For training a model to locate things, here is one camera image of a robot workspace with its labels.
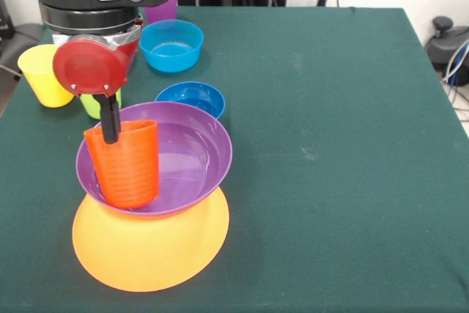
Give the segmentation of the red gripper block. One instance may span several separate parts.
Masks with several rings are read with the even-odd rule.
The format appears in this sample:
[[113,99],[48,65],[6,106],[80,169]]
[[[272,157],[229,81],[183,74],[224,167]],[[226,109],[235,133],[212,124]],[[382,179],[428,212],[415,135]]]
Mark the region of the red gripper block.
[[141,31],[141,25],[133,25],[116,34],[52,34],[56,46],[54,74],[73,95],[93,95],[100,105],[101,128],[107,144],[119,140],[121,125],[115,93],[128,81]]

